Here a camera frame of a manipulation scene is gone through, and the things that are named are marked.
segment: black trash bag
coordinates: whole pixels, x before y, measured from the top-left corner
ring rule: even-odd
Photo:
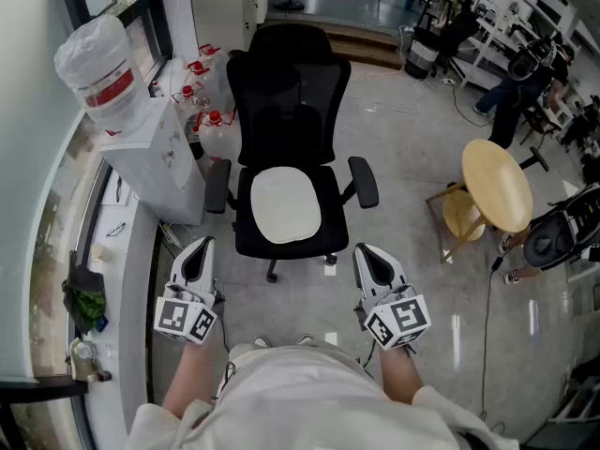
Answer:
[[[77,253],[68,254],[68,276],[63,282],[63,304],[79,330],[86,334],[103,318],[106,310],[104,277],[83,265],[75,266]]]

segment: white cabinet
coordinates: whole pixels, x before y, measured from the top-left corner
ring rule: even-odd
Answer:
[[[256,32],[259,0],[191,0],[198,44],[247,50]]]

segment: window frame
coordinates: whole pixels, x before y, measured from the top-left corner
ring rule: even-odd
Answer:
[[[85,0],[65,0],[65,5],[75,30],[96,18],[96,16],[90,15]],[[148,46],[155,60],[155,64],[144,78],[150,88],[152,81],[157,79],[167,61],[173,58],[173,44],[162,0],[136,0],[116,17],[126,28],[138,17],[142,18]]]

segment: wooden step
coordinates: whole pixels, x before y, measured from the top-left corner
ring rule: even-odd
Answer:
[[[402,69],[396,54],[398,42],[389,34],[364,30],[343,25],[319,22],[297,22],[312,25],[325,31],[335,54],[353,62],[378,67]],[[277,20],[267,20],[264,25],[285,24]]]
[[[343,56],[353,62],[394,70],[402,69],[402,64],[396,52],[343,40],[331,40],[331,48],[336,55]]]
[[[310,23],[313,26],[322,28],[330,40],[346,41],[376,47],[383,50],[394,52],[398,42],[386,33],[372,32],[362,28],[353,28],[350,26],[332,25],[327,23]]]

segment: white plastic bag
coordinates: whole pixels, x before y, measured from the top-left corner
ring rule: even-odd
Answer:
[[[150,95],[123,24],[102,15],[73,32],[54,56],[58,76],[99,126],[136,130],[147,115]]]

